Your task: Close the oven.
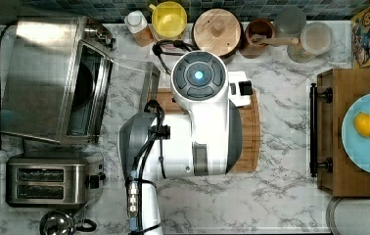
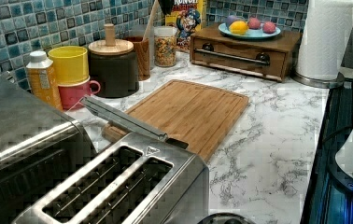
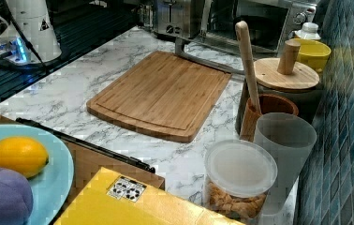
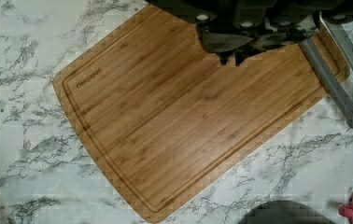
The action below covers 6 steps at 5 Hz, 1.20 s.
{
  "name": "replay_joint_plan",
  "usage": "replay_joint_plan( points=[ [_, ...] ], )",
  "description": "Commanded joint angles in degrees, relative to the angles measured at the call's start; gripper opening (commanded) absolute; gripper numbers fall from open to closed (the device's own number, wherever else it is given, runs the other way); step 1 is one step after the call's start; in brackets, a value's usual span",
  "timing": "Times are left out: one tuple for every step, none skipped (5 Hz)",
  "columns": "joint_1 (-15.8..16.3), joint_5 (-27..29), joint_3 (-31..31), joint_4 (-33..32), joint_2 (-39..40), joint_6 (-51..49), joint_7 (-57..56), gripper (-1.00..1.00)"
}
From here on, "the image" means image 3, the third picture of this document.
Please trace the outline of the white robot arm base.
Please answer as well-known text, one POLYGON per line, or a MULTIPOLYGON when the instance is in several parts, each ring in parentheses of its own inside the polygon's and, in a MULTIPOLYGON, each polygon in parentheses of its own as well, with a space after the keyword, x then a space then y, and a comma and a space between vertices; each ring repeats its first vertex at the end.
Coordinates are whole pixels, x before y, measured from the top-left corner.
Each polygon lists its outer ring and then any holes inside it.
POLYGON ((5 0, 10 22, 0 35, 0 56, 16 66, 53 63, 62 55, 46 0, 5 0))

